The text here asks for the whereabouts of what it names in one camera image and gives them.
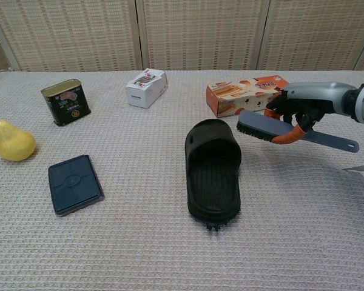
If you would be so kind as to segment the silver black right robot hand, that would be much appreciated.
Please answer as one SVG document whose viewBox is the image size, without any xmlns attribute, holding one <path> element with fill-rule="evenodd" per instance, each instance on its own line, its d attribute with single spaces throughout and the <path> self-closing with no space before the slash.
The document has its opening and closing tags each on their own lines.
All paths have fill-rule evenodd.
<svg viewBox="0 0 364 291">
<path fill-rule="evenodd" d="M 265 116 L 297 125 L 284 135 L 271 138 L 275 144 L 291 144 L 302 139 L 325 114 L 356 117 L 359 89 L 341 82 L 296 82 L 276 93 L 265 108 Z"/>
</svg>

